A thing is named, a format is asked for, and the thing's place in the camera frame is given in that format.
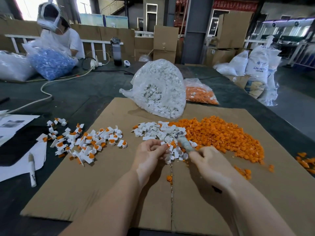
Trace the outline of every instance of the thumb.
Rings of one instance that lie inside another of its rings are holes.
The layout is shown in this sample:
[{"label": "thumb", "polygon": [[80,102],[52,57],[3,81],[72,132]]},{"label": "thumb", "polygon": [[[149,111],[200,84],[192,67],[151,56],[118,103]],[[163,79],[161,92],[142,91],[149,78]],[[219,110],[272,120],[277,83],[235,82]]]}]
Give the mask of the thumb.
[{"label": "thumb", "polygon": [[191,151],[188,153],[188,155],[191,161],[196,165],[198,165],[203,160],[203,157],[196,151]]},{"label": "thumb", "polygon": [[161,146],[158,146],[154,151],[152,151],[152,153],[155,158],[159,158],[166,152],[166,150],[167,150],[167,144],[163,144]]}]

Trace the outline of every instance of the concrete floor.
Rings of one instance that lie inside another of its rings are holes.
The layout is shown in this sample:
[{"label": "concrete floor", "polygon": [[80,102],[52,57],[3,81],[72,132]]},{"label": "concrete floor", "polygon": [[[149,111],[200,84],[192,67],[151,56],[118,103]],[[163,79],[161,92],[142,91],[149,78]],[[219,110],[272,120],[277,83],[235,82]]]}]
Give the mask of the concrete floor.
[{"label": "concrete floor", "polygon": [[297,69],[279,67],[275,73],[275,82],[279,83],[275,101],[278,105],[269,108],[315,141],[314,73],[305,74]]}]

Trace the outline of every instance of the workbench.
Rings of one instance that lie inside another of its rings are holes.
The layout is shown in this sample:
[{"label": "workbench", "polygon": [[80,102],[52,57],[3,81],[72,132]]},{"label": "workbench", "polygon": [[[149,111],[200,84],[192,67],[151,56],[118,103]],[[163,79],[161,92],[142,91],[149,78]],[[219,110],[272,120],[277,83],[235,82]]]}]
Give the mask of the workbench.
[{"label": "workbench", "polygon": [[[65,118],[69,127],[75,128],[77,123],[84,123],[88,129],[104,108],[115,97],[123,97],[119,89],[131,89],[133,75],[125,74],[123,69],[135,73],[144,63],[136,62],[129,68],[116,67],[112,62],[99,67],[85,77],[68,81],[57,81],[45,87],[45,91],[53,94],[53,100],[42,101],[26,107],[16,114],[40,115],[30,125],[45,126],[48,120],[55,117]],[[199,78],[210,86],[220,105],[224,108],[246,109],[292,156],[297,152],[307,152],[315,155],[314,142],[288,122],[277,116],[270,109],[250,97],[243,89],[212,68],[179,66],[184,78]],[[0,82],[0,99],[10,97],[10,100],[0,105],[0,110],[16,109],[32,101],[45,98],[40,87],[44,81],[29,83]],[[20,212],[48,179],[63,158],[54,155],[53,148],[47,148],[44,166],[36,171],[37,187],[31,188],[29,175],[24,174],[4,182],[0,182],[0,232],[1,235],[58,235],[69,222],[53,221],[21,217]],[[131,229],[130,234],[157,235],[157,232]]]}]

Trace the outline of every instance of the right hand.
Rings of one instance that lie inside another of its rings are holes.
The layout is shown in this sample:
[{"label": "right hand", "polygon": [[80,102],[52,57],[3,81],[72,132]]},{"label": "right hand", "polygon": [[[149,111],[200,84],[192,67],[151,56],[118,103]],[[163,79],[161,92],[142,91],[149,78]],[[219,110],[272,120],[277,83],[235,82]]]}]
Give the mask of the right hand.
[{"label": "right hand", "polygon": [[215,187],[229,187],[235,180],[245,180],[214,147],[191,151],[189,158],[196,164],[201,176]]}]

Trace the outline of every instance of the staircase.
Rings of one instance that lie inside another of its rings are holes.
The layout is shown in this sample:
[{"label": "staircase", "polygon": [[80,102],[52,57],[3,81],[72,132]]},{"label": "staircase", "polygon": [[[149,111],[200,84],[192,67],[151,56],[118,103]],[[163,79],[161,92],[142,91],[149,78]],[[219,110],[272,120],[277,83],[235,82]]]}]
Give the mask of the staircase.
[{"label": "staircase", "polygon": [[115,0],[109,5],[107,5],[106,7],[104,7],[100,13],[105,16],[110,16],[110,15],[115,14],[117,11],[121,10],[122,8],[124,8],[124,6],[125,6],[124,1]]}]

